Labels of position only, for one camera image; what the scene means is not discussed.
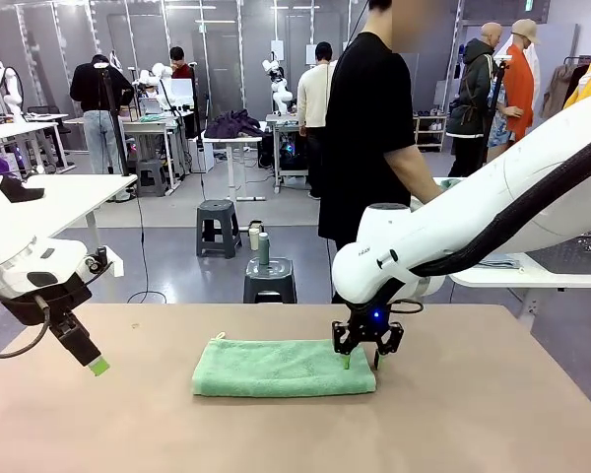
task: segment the blue jeans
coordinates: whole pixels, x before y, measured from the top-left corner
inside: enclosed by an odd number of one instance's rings
[[[86,145],[90,154],[90,162],[94,174],[107,174],[108,167],[113,168],[114,174],[122,174],[120,156],[116,146],[116,137],[111,123],[111,115],[107,110],[88,110],[83,114],[83,129],[86,134]],[[122,121],[120,133],[123,135]],[[116,198],[124,200],[129,193],[123,190],[116,194]]]

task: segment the bottle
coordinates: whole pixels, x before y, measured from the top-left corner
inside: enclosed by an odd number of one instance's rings
[[[258,238],[260,236],[260,230],[249,229],[249,247],[252,251],[258,250]]]
[[[269,235],[263,232],[258,236],[258,264],[261,266],[269,265]]]

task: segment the gray stool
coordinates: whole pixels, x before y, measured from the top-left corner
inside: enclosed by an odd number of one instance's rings
[[[160,160],[139,161],[136,164],[138,175],[138,195],[164,197],[168,190],[166,176]]]
[[[215,228],[218,221],[220,228]],[[221,241],[215,241],[220,235]],[[204,250],[222,251],[226,258],[234,258],[236,247],[241,246],[236,210],[231,200],[205,200],[197,208],[197,256]]]
[[[287,258],[269,258],[269,265],[261,266],[258,258],[247,263],[245,304],[283,303],[297,304],[294,264]]]

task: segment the baseball cap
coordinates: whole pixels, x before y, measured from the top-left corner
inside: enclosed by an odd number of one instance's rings
[[[536,37],[536,31],[536,22],[533,20],[519,20],[514,25],[512,25],[513,34],[525,36],[530,40],[530,42],[533,42],[534,44],[540,44],[539,39]]]

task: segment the brown table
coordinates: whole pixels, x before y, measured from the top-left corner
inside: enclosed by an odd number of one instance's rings
[[[90,304],[78,314],[111,369],[93,377],[51,336],[0,361],[0,473],[591,473],[591,403],[503,307],[404,316],[374,394],[282,400],[193,397],[208,339],[328,338],[345,308]]]

